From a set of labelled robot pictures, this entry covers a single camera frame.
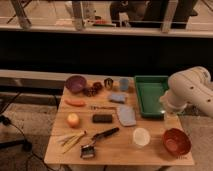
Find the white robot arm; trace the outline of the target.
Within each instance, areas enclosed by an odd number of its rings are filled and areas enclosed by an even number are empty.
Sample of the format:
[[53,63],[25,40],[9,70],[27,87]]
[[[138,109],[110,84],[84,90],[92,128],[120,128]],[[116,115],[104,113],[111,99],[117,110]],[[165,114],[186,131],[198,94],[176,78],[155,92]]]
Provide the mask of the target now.
[[169,89],[159,98],[164,109],[164,124],[175,128],[178,114],[192,104],[213,118],[213,82],[210,72],[201,66],[176,72],[168,78]]

